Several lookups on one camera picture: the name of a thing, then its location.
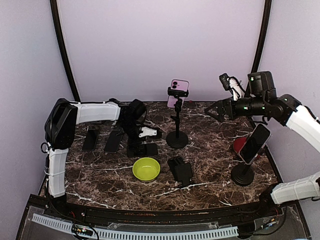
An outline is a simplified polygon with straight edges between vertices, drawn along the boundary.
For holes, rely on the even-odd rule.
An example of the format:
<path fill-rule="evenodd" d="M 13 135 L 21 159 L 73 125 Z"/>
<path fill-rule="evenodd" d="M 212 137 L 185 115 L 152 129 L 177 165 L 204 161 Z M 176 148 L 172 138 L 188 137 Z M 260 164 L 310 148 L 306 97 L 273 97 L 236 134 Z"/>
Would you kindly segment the green bowl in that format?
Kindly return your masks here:
<path fill-rule="evenodd" d="M 158 177 L 160 171 L 159 162 L 151 157 L 138 159 L 132 167 L 133 175 L 142 182 L 152 182 Z"/>

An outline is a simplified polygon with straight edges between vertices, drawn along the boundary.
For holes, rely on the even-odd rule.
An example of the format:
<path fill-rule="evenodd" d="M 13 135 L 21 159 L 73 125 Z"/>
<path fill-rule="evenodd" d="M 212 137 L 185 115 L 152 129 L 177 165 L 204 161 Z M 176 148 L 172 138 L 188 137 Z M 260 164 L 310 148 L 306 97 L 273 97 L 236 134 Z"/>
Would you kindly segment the large black phone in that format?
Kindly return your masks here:
<path fill-rule="evenodd" d="M 127 147 L 128 158 L 156 156 L 157 154 L 158 147 L 156 143 L 129 145 Z"/>

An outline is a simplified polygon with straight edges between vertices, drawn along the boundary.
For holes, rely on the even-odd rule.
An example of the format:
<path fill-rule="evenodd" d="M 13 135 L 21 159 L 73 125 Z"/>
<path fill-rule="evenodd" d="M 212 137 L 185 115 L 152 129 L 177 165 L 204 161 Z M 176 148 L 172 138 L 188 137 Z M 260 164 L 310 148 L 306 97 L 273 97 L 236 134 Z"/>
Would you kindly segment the dark blue phone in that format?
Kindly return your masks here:
<path fill-rule="evenodd" d="M 95 150 L 98 137 L 99 137 L 98 129 L 89 129 L 86 133 L 85 140 L 82 146 L 83 151 L 92 152 Z"/>

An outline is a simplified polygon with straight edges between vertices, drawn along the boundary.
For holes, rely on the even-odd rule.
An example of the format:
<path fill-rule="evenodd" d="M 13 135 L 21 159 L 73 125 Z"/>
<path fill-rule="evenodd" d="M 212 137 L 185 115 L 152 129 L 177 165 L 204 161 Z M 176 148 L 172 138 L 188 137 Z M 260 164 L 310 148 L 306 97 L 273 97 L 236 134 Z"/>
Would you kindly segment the black tall phone stand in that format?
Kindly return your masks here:
<path fill-rule="evenodd" d="M 180 131 L 180 112 L 182 110 L 182 105 L 182 100 L 178 99 L 174 105 L 176 116 L 170 116 L 170 118 L 175 122 L 175 131 L 168 133 L 166 136 L 166 143 L 174 149 L 184 148 L 189 141 L 187 134 L 183 131 Z"/>

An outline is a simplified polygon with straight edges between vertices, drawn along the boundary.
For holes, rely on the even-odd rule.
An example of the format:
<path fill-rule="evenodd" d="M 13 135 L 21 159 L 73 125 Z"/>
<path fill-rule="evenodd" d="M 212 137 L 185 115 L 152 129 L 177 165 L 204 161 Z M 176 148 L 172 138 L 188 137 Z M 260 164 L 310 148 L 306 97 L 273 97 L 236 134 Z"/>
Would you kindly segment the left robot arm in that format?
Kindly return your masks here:
<path fill-rule="evenodd" d="M 117 122 L 130 139 L 139 141 L 157 135 L 157 130 L 138 122 L 145 111 L 144 103 L 137 99 L 131 103 L 120 102 L 115 98 L 102 102 L 58 99 L 44 125 L 48 193 L 53 198 L 65 195 L 66 160 L 77 125 L 98 121 Z"/>

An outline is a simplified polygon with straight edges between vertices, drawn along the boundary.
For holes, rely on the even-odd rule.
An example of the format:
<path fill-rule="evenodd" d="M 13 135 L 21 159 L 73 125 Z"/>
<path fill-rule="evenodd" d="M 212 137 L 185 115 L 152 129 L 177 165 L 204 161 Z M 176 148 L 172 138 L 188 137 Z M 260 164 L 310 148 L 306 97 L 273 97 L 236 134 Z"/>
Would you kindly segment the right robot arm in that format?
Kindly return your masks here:
<path fill-rule="evenodd" d="M 271 132 L 265 127 L 273 118 L 282 126 L 303 137 L 316 150 L 320 149 L 320 121 L 311 110 L 289 94 L 277 96 L 273 77 L 269 71 L 254 72 L 248 75 L 249 94 L 242 96 L 242 87 L 238 80 L 226 73 L 220 75 L 220 82 L 233 97 L 214 102 L 204 112 L 219 122 L 225 118 L 233 121 L 241 116 L 261 116 L 253 132 L 246 138 L 238 156 L 241 163 L 231 171 L 232 180 L 239 186 L 248 186 L 253 182 L 254 172 L 251 164 L 261 153 Z"/>

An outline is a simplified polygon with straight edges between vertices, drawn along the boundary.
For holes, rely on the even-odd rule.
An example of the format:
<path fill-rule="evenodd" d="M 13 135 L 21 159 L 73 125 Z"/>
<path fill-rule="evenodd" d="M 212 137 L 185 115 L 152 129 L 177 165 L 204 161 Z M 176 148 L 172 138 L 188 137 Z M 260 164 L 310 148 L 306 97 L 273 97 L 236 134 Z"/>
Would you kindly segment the pink phone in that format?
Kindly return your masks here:
<path fill-rule="evenodd" d="M 167 107 L 174 108 L 178 99 L 184 103 L 185 98 L 189 95 L 188 88 L 189 82 L 187 80 L 173 79 L 167 89 Z"/>

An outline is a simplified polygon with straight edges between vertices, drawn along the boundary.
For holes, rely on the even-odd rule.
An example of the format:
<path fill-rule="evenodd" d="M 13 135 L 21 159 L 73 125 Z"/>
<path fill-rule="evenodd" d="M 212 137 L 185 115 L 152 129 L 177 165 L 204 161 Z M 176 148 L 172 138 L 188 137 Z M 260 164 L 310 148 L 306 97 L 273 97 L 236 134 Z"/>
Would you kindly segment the purple edged phone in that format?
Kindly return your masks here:
<path fill-rule="evenodd" d="M 108 136 L 108 139 L 106 141 L 104 152 L 115 154 L 117 153 L 120 143 L 123 138 L 123 133 L 121 130 L 113 130 Z"/>

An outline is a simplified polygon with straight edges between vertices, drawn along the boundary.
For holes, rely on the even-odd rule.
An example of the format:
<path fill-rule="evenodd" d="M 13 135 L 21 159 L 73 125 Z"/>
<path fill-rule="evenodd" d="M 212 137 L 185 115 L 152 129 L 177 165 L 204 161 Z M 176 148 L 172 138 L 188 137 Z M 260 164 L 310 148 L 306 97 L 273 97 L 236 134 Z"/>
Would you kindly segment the black folding phone stand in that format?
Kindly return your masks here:
<path fill-rule="evenodd" d="M 181 156 L 172 157 L 167 160 L 167 163 L 178 188 L 194 183 L 191 164 L 185 162 Z"/>

